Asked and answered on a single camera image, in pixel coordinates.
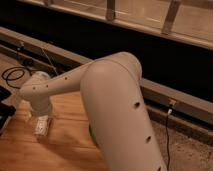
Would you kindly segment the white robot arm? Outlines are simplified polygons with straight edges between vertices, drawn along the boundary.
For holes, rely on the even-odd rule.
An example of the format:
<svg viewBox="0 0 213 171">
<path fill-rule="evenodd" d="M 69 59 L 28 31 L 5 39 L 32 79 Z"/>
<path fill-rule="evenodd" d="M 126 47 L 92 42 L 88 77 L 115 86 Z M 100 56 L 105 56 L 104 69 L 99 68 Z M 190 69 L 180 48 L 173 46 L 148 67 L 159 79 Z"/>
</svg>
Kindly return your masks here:
<svg viewBox="0 0 213 171">
<path fill-rule="evenodd" d="M 20 94 L 32 113 L 51 112 L 50 97 L 78 91 L 109 171 L 167 171 L 140 89 L 142 67 L 127 52 L 114 53 L 54 78 L 40 71 Z"/>
</svg>

